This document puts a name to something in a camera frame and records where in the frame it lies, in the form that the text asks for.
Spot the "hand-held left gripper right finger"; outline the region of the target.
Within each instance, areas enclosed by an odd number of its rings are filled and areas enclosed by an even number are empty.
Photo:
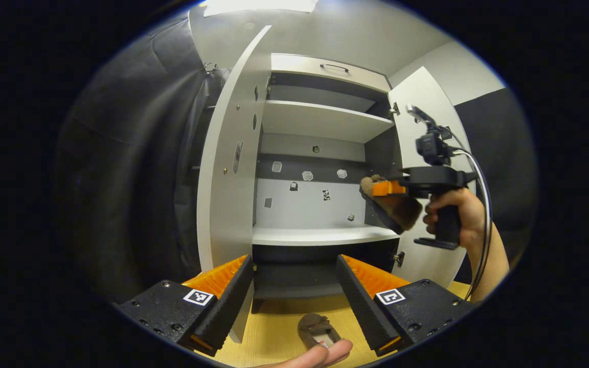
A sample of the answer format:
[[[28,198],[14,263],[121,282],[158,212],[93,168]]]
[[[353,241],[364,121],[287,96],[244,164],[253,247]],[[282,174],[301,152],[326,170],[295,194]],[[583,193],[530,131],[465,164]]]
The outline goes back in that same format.
[[[408,282],[347,255],[337,256],[336,278],[378,357],[416,345],[474,309],[432,280]]]

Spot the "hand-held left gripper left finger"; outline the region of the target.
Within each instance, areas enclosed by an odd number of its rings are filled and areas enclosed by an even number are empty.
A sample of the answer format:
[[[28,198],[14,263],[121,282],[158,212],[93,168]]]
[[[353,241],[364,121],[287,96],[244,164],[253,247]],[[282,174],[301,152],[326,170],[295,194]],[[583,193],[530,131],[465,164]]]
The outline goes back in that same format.
[[[239,316],[253,277],[252,256],[243,255],[185,282],[161,280],[113,306],[155,335],[213,357]]]

